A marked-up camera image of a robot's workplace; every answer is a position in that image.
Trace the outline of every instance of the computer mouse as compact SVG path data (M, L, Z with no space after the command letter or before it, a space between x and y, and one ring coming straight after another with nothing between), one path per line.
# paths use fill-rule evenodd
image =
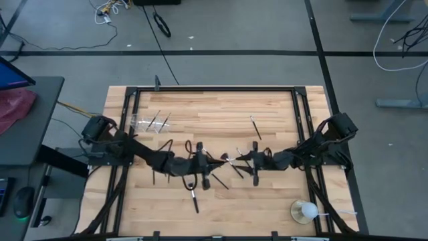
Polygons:
M26 218L30 215L33 207L34 188L21 188L13 200L13 213L17 218Z

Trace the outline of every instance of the white sphere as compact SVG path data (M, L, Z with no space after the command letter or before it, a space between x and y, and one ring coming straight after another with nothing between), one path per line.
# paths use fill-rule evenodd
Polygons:
M302 204L302 213L305 217L313 219L318 215L318 207L311 202L306 202Z

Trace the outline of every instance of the computer monitor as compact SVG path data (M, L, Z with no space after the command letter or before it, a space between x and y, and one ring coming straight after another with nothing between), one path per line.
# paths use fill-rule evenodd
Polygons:
M35 81L0 57L0 90L34 85Z

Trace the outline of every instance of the red bag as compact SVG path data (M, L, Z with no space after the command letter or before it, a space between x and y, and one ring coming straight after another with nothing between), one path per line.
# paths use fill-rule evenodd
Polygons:
M0 90L0 135L28 114L36 96L24 88Z

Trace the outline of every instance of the wooden table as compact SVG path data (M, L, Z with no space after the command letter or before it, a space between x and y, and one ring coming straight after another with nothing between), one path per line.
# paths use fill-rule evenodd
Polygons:
M117 123L125 89L125 86L111 86L108 90L103 115ZM306 90L317 127L330 116L326 96L322 86L307 86ZM172 151L177 156L187 157L186 140L192 141L194 149L195 144L202 141L215 158L224 152L236 157L237 147L247 153L252 141L259 142L259 149L270 147L275 153L296 146L298 140L291 95L283 92L143 92L138 114L153 117L158 110L162 117L171 113L169 132L137 131L136 138L152 149L174 139ZM257 137L250 115L254 116L262 141ZM309 136L306 127L305 136ZM339 166L323 166L323 170L331 204L337 210L353 211L343 170ZM313 223L298 224L290 215L294 201L309 201L303 171L292 168L260 171L258 187L253 187L252 177L242 172L245 179L240 178L230 165L214 170L214 174L230 190L213 178L207 191L203 191L199 183L195 192L200 213L196 214L191 194L183 187L181 178L172 177L168 183L164 175L157 173L156 185L153 185L151 168L136 158L128 173L119 234L152 236L154 231L160 231L161 236L270 236L271 231L278 231L280 236L315 235ZM109 176L110 167L102 167L88 180L77 232L92 221L104 204ZM351 228L358 230L355 215L339 214ZM112 216L114 212L110 215L108 230L112 227ZM326 219L321 217L321 220L326 232Z

